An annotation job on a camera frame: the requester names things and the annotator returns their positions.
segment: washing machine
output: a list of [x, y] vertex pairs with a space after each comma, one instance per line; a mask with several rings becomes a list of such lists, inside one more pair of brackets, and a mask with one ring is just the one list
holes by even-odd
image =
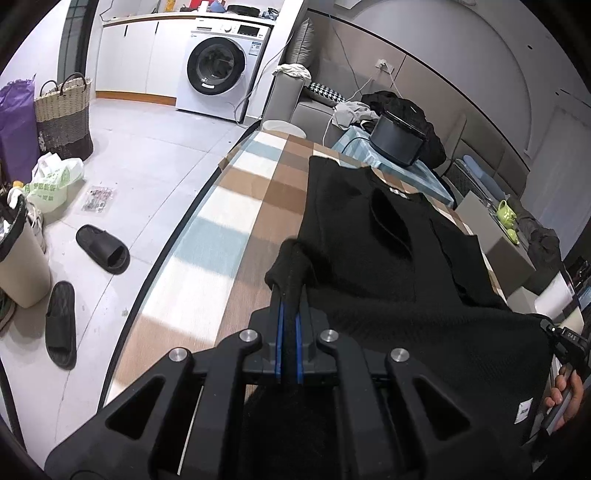
[[271, 29], [220, 18], [199, 18], [178, 82], [176, 108], [241, 122]]

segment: washing machine door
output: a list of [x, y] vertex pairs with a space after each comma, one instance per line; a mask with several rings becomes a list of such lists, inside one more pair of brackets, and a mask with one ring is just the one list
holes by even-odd
[[195, 90], [219, 95], [236, 85], [244, 72], [244, 52], [232, 40], [212, 37], [197, 45], [187, 62], [187, 76]]

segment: green and white plastic bag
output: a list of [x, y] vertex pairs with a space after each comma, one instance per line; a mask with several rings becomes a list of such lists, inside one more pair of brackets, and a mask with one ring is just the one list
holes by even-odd
[[84, 164], [79, 158], [62, 160], [58, 154], [48, 153], [33, 168], [31, 183], [24, 186], [27, 200], [41, 212], [58, 208], [68, 197], [68, 185], [82, 178]]

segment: basket handle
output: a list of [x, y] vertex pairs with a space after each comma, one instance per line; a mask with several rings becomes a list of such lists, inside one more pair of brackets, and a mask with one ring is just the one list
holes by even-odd
[[48, 83], [55, 83], [56, 84], [56, 88], [59, 87], [59, 85], [57, 84], [57, 82], [55, 80], [48, 80], [46, 81], [43, 86], [41, 87], [41, 90], [39, 90], [39, 96], [43, 96], [43, 88], [45, 87], [45, 85], [47, 85]]
[[86, 84], [86, 79], [84, 78], [84, 75], [82, 75], [80, 72], [76, 72], [76, 73], [72, 73], [72, 75], [70, 75], [68, 78], [66, 78], [64, 80], [64, 83], [61, 84], [60, 95], [64, 94], [64, 85], [66, 84], [66, 82], [75, 76], [80, 77], [82, 80], [84, 80], [84, 90], [86, 91], [87, 84]]

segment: hand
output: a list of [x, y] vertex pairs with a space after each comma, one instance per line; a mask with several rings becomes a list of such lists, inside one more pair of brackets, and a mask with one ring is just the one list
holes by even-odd
[[[554, 380], [554, 386], [550, 390], [550, 396], [544, 399], [544, 405], [546, 405], [546, 407], [552, 408], [555, 405], [560, 405], [562, 403], [562, 392], [567, 385], [567, 381], [564, 378], [565, 372], [566, 367], [562, 367], [558, 372], [558, 376], [556, 376], [556, 379]], [[564, 415], [558, 420], [555, 431], [561, 428], [566, 422], [568, 422], [577, 414], [583, 399], [583, 382], [581, 381], [581, 377], [576, 372], [576, 370], [573, 370], [573, 372], [570, 374], [568, 383], [570, 384], [570, 388], [572, 390], [572, 397], [570, 399], [569, 406], [566, 407], [566, 410], [564, 411]]]

